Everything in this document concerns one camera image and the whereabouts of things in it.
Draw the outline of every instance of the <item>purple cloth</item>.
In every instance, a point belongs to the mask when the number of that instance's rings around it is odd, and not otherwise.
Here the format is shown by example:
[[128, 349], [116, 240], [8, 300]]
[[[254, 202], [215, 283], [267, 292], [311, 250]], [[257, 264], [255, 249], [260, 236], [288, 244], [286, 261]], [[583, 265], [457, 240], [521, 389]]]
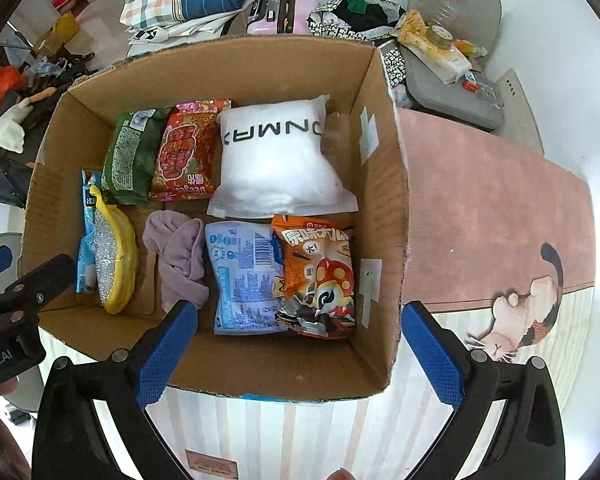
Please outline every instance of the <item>purple cloth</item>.
[[209, 297], [209, 289], [196, 282], [205, 275], [204, 237], [204, 226], [199, 218], [170, 210], [155, 211], [147, 218], [142, 241], [147, 250], [158, 253], [165, 312], [178, 300], [190, 301], [199, 309]]

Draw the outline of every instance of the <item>blue snack bag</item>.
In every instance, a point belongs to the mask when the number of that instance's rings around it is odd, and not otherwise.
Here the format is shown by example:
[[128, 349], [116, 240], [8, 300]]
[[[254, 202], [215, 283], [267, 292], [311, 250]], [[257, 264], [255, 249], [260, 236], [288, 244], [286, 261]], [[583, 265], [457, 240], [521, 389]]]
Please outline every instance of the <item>blue snack bag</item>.
[[78, 294], [96, 292], [96, 256], [94, 252], [96, 198], [89, 192], [91, 186], [100, 187], [102, 172], [82, 170], [82, 206], [84, 208], [84, 237], [78, 250], [77, 284]]
[[220, 297], [214, 333], [282, 332], [276, 321], [284, 300], [282, 245], [266, 224], [226, 221], [207, 224], [206, 248]]

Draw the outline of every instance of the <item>green snack bag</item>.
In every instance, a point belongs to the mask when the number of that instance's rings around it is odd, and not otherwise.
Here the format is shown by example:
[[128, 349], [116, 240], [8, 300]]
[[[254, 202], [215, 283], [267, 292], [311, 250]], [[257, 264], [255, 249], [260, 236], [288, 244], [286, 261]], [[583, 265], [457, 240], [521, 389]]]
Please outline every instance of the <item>green snack bag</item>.
[[155, 159], [171, 107], [121, 114], [102, 170], [107, 204], [148, 202]]

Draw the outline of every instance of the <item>red snack bag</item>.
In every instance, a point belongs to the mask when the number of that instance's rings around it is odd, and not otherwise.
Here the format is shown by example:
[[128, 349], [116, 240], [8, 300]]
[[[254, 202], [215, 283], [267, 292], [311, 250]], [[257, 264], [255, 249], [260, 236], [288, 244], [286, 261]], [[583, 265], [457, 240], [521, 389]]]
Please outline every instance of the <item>red snack bag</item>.
[[342, 339], [356, 327], [349, 232], [323, 218], [275, 215], [285, 253], [285, 303], [276, 321], [303, 335]]
[[218, 114], [230, 100], [193, 101], [177, 105], [169, 114], [155, 163], [150, 200], [209, 198], [214, 137], [220, 131]]

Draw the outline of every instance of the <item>white plastic bag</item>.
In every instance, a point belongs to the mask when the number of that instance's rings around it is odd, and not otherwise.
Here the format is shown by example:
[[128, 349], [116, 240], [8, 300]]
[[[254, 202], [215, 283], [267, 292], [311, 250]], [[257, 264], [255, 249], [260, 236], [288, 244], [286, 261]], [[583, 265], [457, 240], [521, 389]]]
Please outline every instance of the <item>white plastic bag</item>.
[[325, 105], [312, 100], [232, 108], [220, 113], [221, 184], [207, 213], [218, 218], [312, 216], [358, 210], [320, 152]]

